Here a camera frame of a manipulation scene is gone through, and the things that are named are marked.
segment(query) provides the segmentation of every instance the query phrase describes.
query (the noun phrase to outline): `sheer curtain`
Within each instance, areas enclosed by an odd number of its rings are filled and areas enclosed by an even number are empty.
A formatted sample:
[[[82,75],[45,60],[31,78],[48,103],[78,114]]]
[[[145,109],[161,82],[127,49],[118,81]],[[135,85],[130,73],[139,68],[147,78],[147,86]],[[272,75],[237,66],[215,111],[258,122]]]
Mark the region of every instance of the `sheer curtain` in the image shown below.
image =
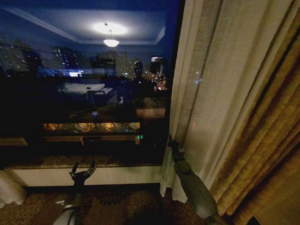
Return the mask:
[[[299,8],[298,0],[186,0],[170,134],[208,188],[216,179]],[[166,149],[161,194],[185,201]]]
[[[24,189],[3,170],[0,170],[0,208],[6,204],[21,205],[26,198]]]

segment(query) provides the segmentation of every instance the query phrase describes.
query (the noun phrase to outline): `beige curtain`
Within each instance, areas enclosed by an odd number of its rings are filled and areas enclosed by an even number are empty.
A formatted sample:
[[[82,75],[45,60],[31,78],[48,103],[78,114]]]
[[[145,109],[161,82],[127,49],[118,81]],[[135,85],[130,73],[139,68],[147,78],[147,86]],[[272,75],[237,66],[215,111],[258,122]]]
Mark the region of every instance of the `beige curtain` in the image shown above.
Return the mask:
[[[300,143],[299,25],[298,11],[210,189],[222,215],[232,215],[249,191]],[[238,224],[250,218],[242,217]]]
[[[235,144],[265,77],[270,77],[268,71],[299,5],[300,0],[186,0],[170,134],[208,188]],[[172,187],[174,200],[186,201],[168,148],[162,195],[166,187]],[[215,195],[219,199],[222,190]]]
[[[5,171],[0,170],[0,208],[10,203],[21,205],[25,198],[26,193],[24,189]]]

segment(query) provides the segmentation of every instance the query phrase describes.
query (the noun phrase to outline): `gold drape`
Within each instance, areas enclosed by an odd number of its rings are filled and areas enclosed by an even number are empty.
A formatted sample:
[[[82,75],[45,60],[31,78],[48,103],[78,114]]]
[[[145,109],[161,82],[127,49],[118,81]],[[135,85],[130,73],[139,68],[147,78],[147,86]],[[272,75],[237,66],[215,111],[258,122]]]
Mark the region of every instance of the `gold drape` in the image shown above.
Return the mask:
[[[244,225],[255,216],[261,224],[298,224],[300,150],[294,149],[282,165],[250,195],[235,213],[234,224]]]
[[[298,11],[210,189],[221,215],[232,215],[300,142],[299,24]]]

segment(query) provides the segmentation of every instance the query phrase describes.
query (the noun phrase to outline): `high-rise building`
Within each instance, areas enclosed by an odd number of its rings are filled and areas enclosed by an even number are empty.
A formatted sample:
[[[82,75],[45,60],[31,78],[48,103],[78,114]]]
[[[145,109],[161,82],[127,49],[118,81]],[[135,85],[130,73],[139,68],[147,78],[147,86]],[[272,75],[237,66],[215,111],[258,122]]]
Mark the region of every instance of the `high-rise building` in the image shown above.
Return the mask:
[[[128,78],[135,78],[135,62],[137,60],[127,60],[127,73],[128,73]]]
[[[119,52],[116,54],[116,72],[119,76],[125,75],[125,73],[128,74],[126,52]]]
[[[75,52],[67,47],[53,47],[54,57],[59,59],[59,68],[78,69]]]

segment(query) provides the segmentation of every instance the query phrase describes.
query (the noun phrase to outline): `ceiling light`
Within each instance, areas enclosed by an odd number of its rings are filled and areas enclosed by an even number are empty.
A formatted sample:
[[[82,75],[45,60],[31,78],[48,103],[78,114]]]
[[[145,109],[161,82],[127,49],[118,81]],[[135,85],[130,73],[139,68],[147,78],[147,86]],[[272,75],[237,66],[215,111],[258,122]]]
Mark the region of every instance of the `ceiling light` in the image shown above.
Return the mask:
[[[108,47],[115,47],[117,46],[120,42],[114,39],[105,39],[104,44],[106,44]]]
[[[127,32],[127,29],[121,25],[115,24],[115,23],[97,23],[93,25],[93,30],[101,33],[101,34],[107,34],[109,30],[112,31],[113,35],[120,35],[125,34]]]
[[[117,46],[120,43],[119,41],[113,39],[112,30],[108,31],[108,37],[103,42],[108,47],[115,47],[115,46]]]

